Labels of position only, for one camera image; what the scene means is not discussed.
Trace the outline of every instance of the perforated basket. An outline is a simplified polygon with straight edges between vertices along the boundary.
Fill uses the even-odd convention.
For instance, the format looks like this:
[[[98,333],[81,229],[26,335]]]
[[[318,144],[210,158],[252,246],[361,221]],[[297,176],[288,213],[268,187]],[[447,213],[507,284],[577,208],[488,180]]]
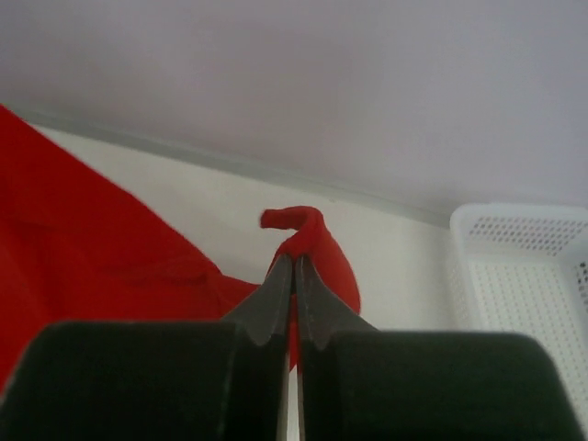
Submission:
[[[466,205],[451,232],[459,326],[536,338],[588,439],[588,210]]]

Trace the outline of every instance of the red cloth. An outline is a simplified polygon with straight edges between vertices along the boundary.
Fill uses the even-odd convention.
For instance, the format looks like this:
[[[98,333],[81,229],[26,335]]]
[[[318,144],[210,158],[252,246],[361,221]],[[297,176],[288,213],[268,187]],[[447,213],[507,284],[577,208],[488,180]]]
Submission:
[[[257,287],[223,275],[138,199],[5,107],[0,131],[0,387],[50,322],[219,319]],[[317,209],[267,210],[261,224],[299,230],[276,256],[309,254],[359,311],[351,267]]]

